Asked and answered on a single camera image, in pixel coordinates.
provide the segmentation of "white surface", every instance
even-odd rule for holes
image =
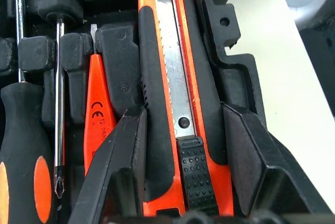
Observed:
[[[268,130],[294,155],[335,212],[335,121],[285,0],[229,0],[253,54]]]

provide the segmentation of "ce mark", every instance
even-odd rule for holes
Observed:
[[[91,109],[94,109],[94,106],[100,106],[100,108],[104,107],[103,104],[100,102],[94,102],[91,106]],[[97,110],[92,113],[92,118],[94,117],[104,117],[104,114],[101,111]]]

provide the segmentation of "metal shaft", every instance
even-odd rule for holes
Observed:
[[[24,19],[25,19],[25,0],[15,0],[15,7],[16,7],[16,42],[17,45],[21,41],[24,36]],[[18,67],[18,80],[19,82],[25,81],[25,74]]]
[[[55,66],[55,139],[54,139],[54,191],[58,198],[64,193],[65,165],[65,124],[64,124],[64,70],[60,60],[60,39],[64,35],[65,25],[62,19],[57,20],[57,58]]]

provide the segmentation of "orange plastic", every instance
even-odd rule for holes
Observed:
[[[167,112],[167,118],[169,122],[169,130],[170,130],[170,136],[171,136],[172,155],[173,155],[173,161],[174,161],[174,176],[173,176],[173,182],[172,182],[171,187],[163,196],[157,199],[154,199],[152,201],[143,203],[143,212],[145,216],[155,216],[158,210],[177,208],[179,210],[180,215],[183,215],[185,213],[185,204],[184,204],[182,182],[181,182],[179,164],[178,164],[177,145],[176,145],[176,140],[174,137],[174,128],[173,128],[173,122],[172,122],[171,104],[170,104],[170,97],[169,97],[169,84],[166,78],[163,47],[162,47],[160,30],[159,30],[155,0],[138,0],[139,10],[144,6],[150,7],[153,10],[153,15],[154,15],[156,34],[157,34],[156,36],[157,36],[160,64],[161,64],[161,72],[162,72],[162,79],[163,79],[163,86],[164,86],[164,94],[165,94],[166,112]]]
[[[233,215],[233,200],[230,171],[227,165],[216,164],[209,156],[206,133],[203,121],[203,114],[200,104],[200,97],[197,85],[197,78],[194,68],[191,41],[187,27],[184,0],[176,0],[178,19],[180,22],[184,57],[187,66],[187,80],[191,93],[192,108],[197,133],[204,141],[204,148],[208,164],[209,175],[214,188],[216,201],[220,215]]]
[[[51,179],[48,164],[43,156],[38,157],[33,174],[33,194],[37,215],[47,223],[51,211]]]
[[[85,175],[90,168],[96,150],[116,126],[116,119],[109,100],[106,76],[102,57],[91,56],[90,75],[86,105],[84,131]]]
[[[6,165],[0,164],[0,224],[8,224],[9,216],[9,188]]]

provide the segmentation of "orange utility knife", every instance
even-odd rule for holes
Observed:
[[[233,215],[225,136],[213,127],[217,113],[222,114],[220,100],[194,1],[138,1],[148,111],[144,215],[187,210]]]
[[[101,55],[96,53],[96,24],[91,25],[94,54],[90,59],[86,120],[84,131],[85,175],[90,168],[96,150],[116,126],[116,119],[109,100],[104,64]]]

